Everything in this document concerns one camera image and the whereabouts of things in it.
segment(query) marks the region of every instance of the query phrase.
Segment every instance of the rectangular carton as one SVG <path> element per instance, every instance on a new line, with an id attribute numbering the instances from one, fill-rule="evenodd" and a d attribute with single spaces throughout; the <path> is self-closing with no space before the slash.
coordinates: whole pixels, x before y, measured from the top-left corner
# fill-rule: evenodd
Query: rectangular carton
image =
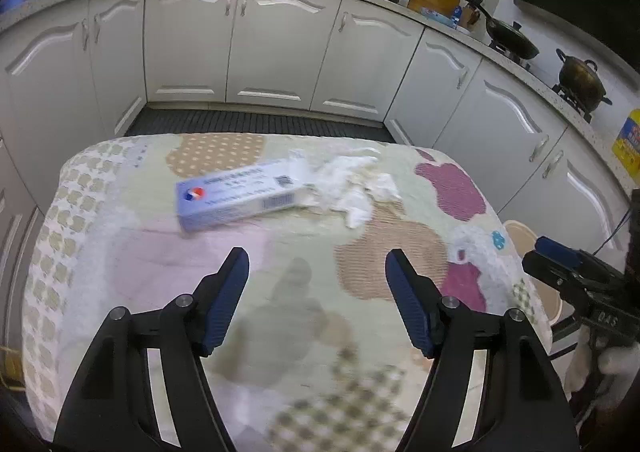
<path id="1" fill-rule="evenodd" d="M 306 197 L 306 160 L 277 159 L 176 184 L 178 220 L 185 231 L 293 207 Z"/>

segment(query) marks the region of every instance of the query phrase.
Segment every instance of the barcode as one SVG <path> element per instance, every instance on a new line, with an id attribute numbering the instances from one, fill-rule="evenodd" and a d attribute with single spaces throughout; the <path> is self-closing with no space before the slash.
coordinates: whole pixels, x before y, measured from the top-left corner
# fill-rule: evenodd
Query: barcode
<path id="1" fill-rule="evenodd" d="M 293 184 L 293 181 L 291 180 L 291 178 L 289 176 L 278 176 L 275 178 L 276 181 L 278 182 L 278 184 L 281 187 L 289 187 Z"/>
<path id="2" fill-rule="evenodd" d="M 267 197 L 262 200 L 263 210 L 273 210 L 293 203 L 293 194 L 282 194 L 281 196 Z"/>

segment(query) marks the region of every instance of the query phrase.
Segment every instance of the white cabinet door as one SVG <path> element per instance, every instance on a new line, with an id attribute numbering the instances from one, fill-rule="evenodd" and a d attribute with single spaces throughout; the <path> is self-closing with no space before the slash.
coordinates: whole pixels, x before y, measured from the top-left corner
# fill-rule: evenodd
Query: white cabinet door
<path id="1" fill-rule="evenodd" d="M 238 0 L 226 101 L 308 110 L 340 0 Z"/>
<path id="2" fill-rule="evenodd" d="M 497 212 L 565 128 L 546 101 L 484 60 L 433 148 L 458 162 Z"/>
<path id="3" fill-rule="evenodd" d="M 144 5 L 145 0 L 89 0 L 91 67 L 109 137 L 124 134 L 146 103 Z"/>
<path id="4" fill-rule="evenodd" d="M 42 215 L 0 139 L 0 344 L 20 345 L 22 293 Z"/>
<path id="5" fill-rule="evenodd" d="M 67 159 L 106 138 L 89 57 L 88 0 L 55 6 L 0 38 L 0 129 L 47 211 Z"/>
<path id="6" fill-rule="evenodd" d="M 461 43 L 425 28 L 385 118 L 394 139 L 405 145 L 432 147 L 481 58 Z"/>
<path id="7" fill-rule="evenodd" d="M 236 0 L 146 0 L 149 101 L 225 101 Z"/>
<path id="8" fill-rule="evenodd" d="M 386 9 L 342 0 L 311 110 L 383 121 L 423 28 Z"/>
<path id="9" fill-rule="evenodd" d="M 525 223 L 575 249 L 595 251 L 616 228 L 629 207 L 613 175 L 590 146 L 569 128 L 540 168 L 502 211 L 503 221 Z M 628 224 L 598 253 L 623 269 Z"/>

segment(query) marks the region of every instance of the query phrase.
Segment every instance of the yellow package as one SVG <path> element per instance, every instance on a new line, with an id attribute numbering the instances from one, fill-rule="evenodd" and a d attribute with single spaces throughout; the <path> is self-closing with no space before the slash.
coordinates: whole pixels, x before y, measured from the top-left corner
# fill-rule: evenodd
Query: yellow package
<path id="1" fill-rule="evenodd" d="M 640 108 L 626 118 L 612 150 L 631 177 L 640 174 Z"/>

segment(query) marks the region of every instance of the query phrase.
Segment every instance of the tablecloth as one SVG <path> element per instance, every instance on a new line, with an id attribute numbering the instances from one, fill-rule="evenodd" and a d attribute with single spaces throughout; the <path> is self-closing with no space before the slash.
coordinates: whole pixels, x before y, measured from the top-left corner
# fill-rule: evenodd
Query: tablecloth
<path id="1" fill-rule="evenodd" d="M 380 152 L 380 171 L 391 174 L 402 201 L 377 203 L 361 228 L 347 228 L 340 212 L 297 208 L 189 235 L 178 226 L 178 180 L 292 149 L 318 167 L 367 147 Z M 250 278 L 225 342 L 203 364 L 241 452 L 395 450 L 431 362 L 411 346 L 388 290 L 384 260 L 392 248 L 469 307 L 521 308 L 550 347 L 548 319 L 500 220 L 443 153 L 245 133 L 114 139 L 64 165 L 33 252 L 24 372 L 43 436 L 52 438 L 73 375 L 112 307 L 163 307 L 216 272 L 236 245 L 249 254 Z M 496 278 L 496 265 L 509 280 Z M 162 437 L 178 444 L 158 353 L 149 359 Z M 473 431 L 483 368 L 476 352 L 456 442 Z"/>

